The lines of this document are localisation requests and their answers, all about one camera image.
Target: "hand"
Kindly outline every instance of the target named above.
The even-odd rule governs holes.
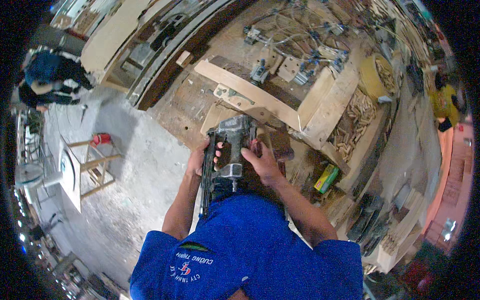
[[[241,154],[249,161],[255,172],[260,176],[260,180],[264,185],[272,186],[279,179],[283,178],[282,172],[278,168],[278,164],[273,156],[273,151],[261,142],[262,157],[258,158],[252,151],[247,148],[242,148]]]
[[[198,146],[195,151],[192,152],[190,158],[188,159],[187,172],[196,174],[198,176],[202,175],[202,168],[204,166],[205,148],[210,144],[210,138],[207,137],[203,143]]]
[[[48,107],[43,106],[43,105],[38,105],[38,106],[36,107],[36,109],[37,109],[39,112],[42,112],[42,113],[43,113],[43,112],[46,112],[46,111],[48,110]]]

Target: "concrete floor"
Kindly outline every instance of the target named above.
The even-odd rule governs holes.
[[[46,199],[39,215],[45,222],[57,212],[64,221],[51,233],[63,254],[73,251],[91,272],[104,272],[127,289],[146,233],[161,229],[177,194],[190,150],[115,90],[97,87],[82,103],[89,106],[82,124],[81,105],[50,107],[45,142],[57,164],[60,135],[78,142],[110,133],[123,154],[109,168],[116,182],[84,199],[81,214],[60,185],[48,188],[51,198],[38,189]]]

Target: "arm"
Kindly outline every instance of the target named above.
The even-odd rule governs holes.
[[[273,152],[262,143],[263,155],[258,158],[250,150],[243,148],[242,155],[252,165],[264,185],[272,187],[287,206],[288,213],[298,223],[303,237],[315,247],[323,240],[337,240],[335,229],[321,208],[313,206],[303,197],[278,169]]]
[[[183,176],[179,193],[165,215],[162,232],[165,232],[178,240],[186,238],[192,227],[193,208],[200,187],[202,166],[204,162],[204,149],[209,140],[205,140],[188,160],[187,171]]]

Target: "wall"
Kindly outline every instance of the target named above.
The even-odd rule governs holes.
[[[461,231],[473,178],[473,143],[471,146],[467,145],[464,138],[473,140],[472,125],[459,124],[454,128],[452,160],[442,202],[425,233],[427,241],[446,253],[455,244]],[[456,226],[450,240],[444,241],[441,232],[447,218],[456,221]]]

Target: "wicker basket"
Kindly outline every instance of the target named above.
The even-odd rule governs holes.
[[[372,54],[371,56],[365,58],[360,64],[360,90],[368,95],[370,99],[378,101],[379,97],[388,96],[392,97],[393,94],[387,91],[384,87],[380,76],[377,72],[377,67],[375,61],[379,60],[383,67],[391,72],[393,75],[393,69],[390,63],[380,54]]]

